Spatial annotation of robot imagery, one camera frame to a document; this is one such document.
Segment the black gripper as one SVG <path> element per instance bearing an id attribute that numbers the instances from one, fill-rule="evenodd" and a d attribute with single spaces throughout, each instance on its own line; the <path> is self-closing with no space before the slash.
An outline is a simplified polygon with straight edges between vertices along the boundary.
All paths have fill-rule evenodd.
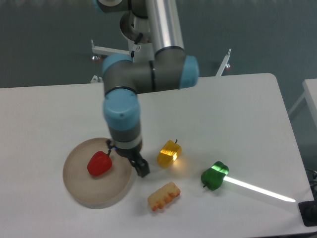
<path id="1" fill-rule="evenodd" d="M 130 149 L 121 149 L 115 146 L 111 139 L 106 140 L 106 145 L 108 149 L 114 149 L 119 156 L 127 158 L 130 161 L 132 167 L 135 168 L 137 175 L 141 178 L 144 178 L 150 173 L 148 162 L 140 154 L 142 141 Z"/>

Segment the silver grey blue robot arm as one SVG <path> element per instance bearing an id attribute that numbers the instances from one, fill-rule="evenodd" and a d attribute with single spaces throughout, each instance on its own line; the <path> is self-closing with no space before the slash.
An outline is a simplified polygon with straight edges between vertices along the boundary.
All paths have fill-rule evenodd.
<path id="1" fill-rule="evenodd" d="M 138 95 L 197 84 L 199 65 L 185 53 L 176 2 L 173 0 L 96 0 L 96 9 L 123 12 L 128 21 L 129 38 L 135 44 L 151 45 L 151 59 L 135 60 L 129 55 L 113 54 L 103 62 L 103 113 L 111 139 L 109 149 L 127 158 L 138 176 L 145 177 L 149 165 L 142 158 L 140 104 Z"/>

